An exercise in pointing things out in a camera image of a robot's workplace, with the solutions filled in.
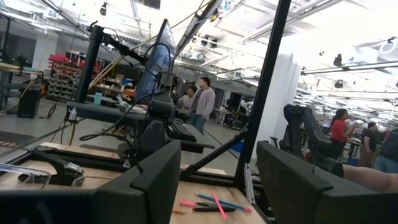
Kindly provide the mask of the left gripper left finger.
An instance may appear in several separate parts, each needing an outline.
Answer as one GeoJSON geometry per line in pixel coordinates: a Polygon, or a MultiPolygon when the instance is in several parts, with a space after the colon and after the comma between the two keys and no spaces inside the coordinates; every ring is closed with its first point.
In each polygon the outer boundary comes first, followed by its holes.
{"type": "Polygon", "coordinates": [[[0,224],[169,224],[180,157],[172,141],[96,189],[0,191],[0,224]]]}

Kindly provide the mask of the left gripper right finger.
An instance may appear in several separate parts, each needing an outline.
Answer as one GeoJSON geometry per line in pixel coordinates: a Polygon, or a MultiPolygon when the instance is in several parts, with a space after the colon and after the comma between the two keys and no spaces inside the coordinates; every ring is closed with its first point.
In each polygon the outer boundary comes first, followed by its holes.
{"type": "Polygon", "coordinates": [[[398,224],[398,190],[372,190],[265,141],[256,154],[276,224],[398,224]]]}

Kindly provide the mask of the person's forearm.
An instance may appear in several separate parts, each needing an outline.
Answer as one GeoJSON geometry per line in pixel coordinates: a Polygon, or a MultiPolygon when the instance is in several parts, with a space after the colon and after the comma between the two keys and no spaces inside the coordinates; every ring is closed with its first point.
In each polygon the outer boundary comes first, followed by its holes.
{"type": "Polygon", "coordinates": [[[368,167],[343,165],[343,178],[369,190],[398,191],[398,174],[390,174],[368,167]]]}

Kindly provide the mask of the clear plastic bin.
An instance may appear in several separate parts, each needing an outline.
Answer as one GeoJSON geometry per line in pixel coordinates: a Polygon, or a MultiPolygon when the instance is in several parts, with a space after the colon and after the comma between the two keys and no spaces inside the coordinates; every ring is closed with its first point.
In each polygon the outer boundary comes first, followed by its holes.
{"type": "Polygon", "coordinates": [[[81,176],[76,178],[70,188],[71,189],[96,189],[102,185],[114,180],[116,177],[97,177],[97,176],[81,176]]]}
{"type": "Polygon", "coordinates": [[[51,176],[51,173],[44,170],[0,164],[0,190],[44,189],[51,176]]]}

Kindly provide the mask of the silver aluminium bar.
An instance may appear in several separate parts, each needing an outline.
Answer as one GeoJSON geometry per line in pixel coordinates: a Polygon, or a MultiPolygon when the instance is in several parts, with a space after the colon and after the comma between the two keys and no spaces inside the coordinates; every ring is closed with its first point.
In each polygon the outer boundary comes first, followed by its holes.
{"type": "Polygon", "coordinates": [[[252,181],[252,172],[248,163],[244,164],[243,172],[245,180],[246,198],[250,204],[254,205],[256,203],[256,199],[252,181]]]}

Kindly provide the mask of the black stapler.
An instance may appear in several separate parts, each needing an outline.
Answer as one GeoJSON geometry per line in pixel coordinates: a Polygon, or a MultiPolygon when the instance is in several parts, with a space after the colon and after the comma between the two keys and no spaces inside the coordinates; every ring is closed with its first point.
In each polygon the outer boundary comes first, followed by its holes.
{"type": "Polygon", "coordinates": [[[48,162],[55,170],[56,174],[21,174],[18,176],[20,182],[25,182],[29,184],[53,184],[53,185],[64,185],[71,186],[73,181],[80,178],[84,174],[84,170],[66,160],[51,156],[44,151],[39,151],[34,149],[31,154],[35,159],[48,162]]]}

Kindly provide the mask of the person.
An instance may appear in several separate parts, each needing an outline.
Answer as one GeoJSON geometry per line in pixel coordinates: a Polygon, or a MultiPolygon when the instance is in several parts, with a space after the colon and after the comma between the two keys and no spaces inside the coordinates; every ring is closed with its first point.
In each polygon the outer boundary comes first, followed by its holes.
{"type": "Polygon", "coordinates": [[[393,129],[384,141],[374,168],[381,172],[398,174],[398,128],[393,129]]]}
{"type": "Polygon", "coordinates": [[[370,122],[368,127],[362,132],[360,157],[358,160],[358,165],[360,167],[372,166],[374,153],[377,149],[376,131],[377,124],[375,122],[370,122]]]}
{"type": "Polygon", "coordinates": [[[197,87],[195,85],[188,88],[187,94],[178,99],[178,117],[182,121],[188,121],[190,117],[190,108],[194,100],[197,87]]]}
{"type": "Polygon", "coordinates": [[[190,124],[202,134],[215,104],[215,92],[210,84],[209,78],[200,78],[199,90],[195,93],[190,108],[190,124]]]}
{"type": "Polygon", "coordinates": [[[331,141],[331,158],[337,160],[345,148],[346,142],[354,130],[359,126],[354,122],[350,127],[347,127],[346,120],[348,119],[348,111],[346,109],[338,109],[331,121],[330,126],[330,141],[331,141]]]}

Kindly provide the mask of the black keyboard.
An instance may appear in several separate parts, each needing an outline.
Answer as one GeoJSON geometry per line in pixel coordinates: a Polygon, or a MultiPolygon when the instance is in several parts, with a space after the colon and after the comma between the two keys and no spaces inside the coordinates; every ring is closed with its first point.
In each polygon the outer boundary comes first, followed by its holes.
{"type": "Polygon", "coordinates": [[[180,139],[184,141],[196,142],[197,139],[184,126],[184,122],[180,119],[174,119],[165,125],[165,131],[170,138],[180,139]]]}

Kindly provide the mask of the grey desk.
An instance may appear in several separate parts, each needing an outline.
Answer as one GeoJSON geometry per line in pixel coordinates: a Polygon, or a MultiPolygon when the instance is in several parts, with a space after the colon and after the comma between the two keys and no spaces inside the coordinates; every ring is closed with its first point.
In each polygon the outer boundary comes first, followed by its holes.
{"type": "MultiPolygon", "coordinates": [[[[78,117],[88,118],[108,123],[115,123],[124,113],[116,108],[106,106],[94,105],[90,103],[78,103],[69,101],[67,103],[69,108],[76,108],[78,117]]],[[[121,125],[130,127],[136,126],[142,133],[153,119],[146,117],[144,113],[128,113],[122,119],[121,125]]],[[[200,133],[195,127],[190,124],[184,124],[185,129],[196,138],[196,142],[181,140],[182,150],[195,152],[201,154],[204,148],[214,149],[215,146],[200,133]]]]}

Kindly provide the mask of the black pen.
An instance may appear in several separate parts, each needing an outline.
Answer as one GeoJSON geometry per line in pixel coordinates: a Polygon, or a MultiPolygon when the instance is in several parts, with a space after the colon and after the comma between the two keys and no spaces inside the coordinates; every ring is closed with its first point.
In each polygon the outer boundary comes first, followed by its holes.
{"type": "MultiPolygon", "coordinates": [[[[221,212],[218,207],[195,207],[192,209],[194,212],[221,212]]],[[[235,208],[224,208],[222,207],[224,212],[234,212],[235,208]]]]}

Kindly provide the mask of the clear plastic wrapper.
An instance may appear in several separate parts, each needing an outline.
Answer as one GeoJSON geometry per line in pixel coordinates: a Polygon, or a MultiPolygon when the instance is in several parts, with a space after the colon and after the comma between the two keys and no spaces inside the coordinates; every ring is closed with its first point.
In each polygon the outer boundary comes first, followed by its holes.
{"type": "Polygon", "coordinates": [[[126,112],[131,108],[131,105],[123,100],[122,95],[118,95],[116,98],[118,100],[116,106],[118,107],[120,112],[126,112]]]}

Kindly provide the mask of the black floor mat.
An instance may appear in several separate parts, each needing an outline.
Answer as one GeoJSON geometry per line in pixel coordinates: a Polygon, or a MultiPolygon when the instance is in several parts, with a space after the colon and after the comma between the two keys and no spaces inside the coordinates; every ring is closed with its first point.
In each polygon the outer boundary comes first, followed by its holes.
{"type": "Polygon", "coordinates": [[[0,147],[17,147],[33,137],[25,134],[0,131],[0,147]]]}

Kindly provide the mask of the red parts rack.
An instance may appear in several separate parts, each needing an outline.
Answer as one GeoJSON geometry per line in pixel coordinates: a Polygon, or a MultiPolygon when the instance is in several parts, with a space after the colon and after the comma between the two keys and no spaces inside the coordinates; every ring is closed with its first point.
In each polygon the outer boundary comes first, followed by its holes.
{"type": "Polygon", "coordinates": [[[85,55],[76,52],[51,54],[48,61],[50,77],[47,97],[53,100],[74,101],[85,65],[85,55]]]}

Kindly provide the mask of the black box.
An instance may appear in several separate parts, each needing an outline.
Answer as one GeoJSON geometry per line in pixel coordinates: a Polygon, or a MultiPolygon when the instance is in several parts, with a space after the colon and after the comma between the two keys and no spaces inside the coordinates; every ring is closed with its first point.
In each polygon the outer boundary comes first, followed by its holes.
{"type": "Polygon", "coordinates": [[[17,116],[20,118],[35,118],[39,109],[40,98],[40,90],[26,90],[19,100],[17,116]]]}

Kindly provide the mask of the computer monitor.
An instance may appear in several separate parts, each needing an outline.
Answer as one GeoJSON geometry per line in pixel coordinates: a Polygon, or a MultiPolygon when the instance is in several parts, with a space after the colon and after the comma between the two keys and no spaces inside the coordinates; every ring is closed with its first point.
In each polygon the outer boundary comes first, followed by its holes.
{"type": "Polygon", "coordinates": [[[176,45],[171,26],[164,19],[155,42],[147,49],[149,59],[145,63],[145,71],[136,87],[134,101],[146,103],[158,92],[162,75],[170,73],[174,65],[176,45]]]}

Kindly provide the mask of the black monitor pole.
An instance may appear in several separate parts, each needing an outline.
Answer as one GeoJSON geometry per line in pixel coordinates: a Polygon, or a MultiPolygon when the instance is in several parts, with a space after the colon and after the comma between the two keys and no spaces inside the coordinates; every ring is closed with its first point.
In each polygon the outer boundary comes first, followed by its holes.
{"type": "Polygon", "coordinates": [[[145,63],[146,59],[138,53],[123,45],[120,41],[114,39],[110,34],[104,32],[104,27],[96,25],[97,21],[90,24],[87,28],[90,32],[90,43],[85,57],[85,63],[81,71],[78,89],[75,93],[75,101],[83,103],[89,90],[89,84],[93,75],[97,55],[101,44],[114,47],[120,54],[120,57],[129,56],[140,63],[145,63]]]}

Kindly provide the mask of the distant workbench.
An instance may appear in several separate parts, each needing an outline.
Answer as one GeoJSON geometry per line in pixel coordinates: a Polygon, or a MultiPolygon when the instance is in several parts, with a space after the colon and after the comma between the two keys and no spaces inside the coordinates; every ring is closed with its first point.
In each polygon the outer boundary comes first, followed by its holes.
{"type": "Polygon", "coordinates": [[[7,105],[8,98],[21,95],[19,92],[12,90],[20,90],[27,87],[39,90],[43,77],[43,72],[26,70],[21,66],[0,62],[0,110],[7,105]],[[28,83],[13,83],[12,78],[14,75],[28,78],[29,81],[28,83]]]}

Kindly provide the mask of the black aluminium frame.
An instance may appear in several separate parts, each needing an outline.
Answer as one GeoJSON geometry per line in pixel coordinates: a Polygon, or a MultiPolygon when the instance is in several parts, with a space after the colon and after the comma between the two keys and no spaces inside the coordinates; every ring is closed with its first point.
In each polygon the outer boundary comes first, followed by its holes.
{"type": "MultiPolygon", "coordinates": [[[[235,202],[246,202],[243,168],[244,164],[251,160],[275,62],[277,60],[280,41],[284,32],[287,14],[289,13],[290,2],[291,0],[279,0],[276,7],[274,24],[272,26],[248,128],[233,140],[230,140],[229,143],[221,146],[190,166],[183,165],[180,157],[179,182],[172,210],[177,209],[180,199],[193,197],[195,192],[198,191],[205,193],[215,191],[220,193],[223,198],[231,199],[235,202]],[[231,148],[241,141],[244,142],[242,152],[238,153],[233,151],[231,148]]],[[[130,169],[123,167],[123,161],[118,159],[115,155],[84,147],[73,147],[45,142],[35,149],[80,166],[84,170],[83,176],[117,178],[130,169]]],[[[44,170],[52,175],[56,174],[56,170],[48,162],[33,157],[31,154],[33,150],[23,152],[3,164],[44,170]]],[[[71,188],[70,186],[48,184],[46,188],[39,190],[52,189],[60,190],[71,188]]],[[[224,219],[218,217],[215,213],[188,212],[184,215],[176,215],[172,212],[169,224],[194,224],[205,222],[222,224],[224,219]]]]}

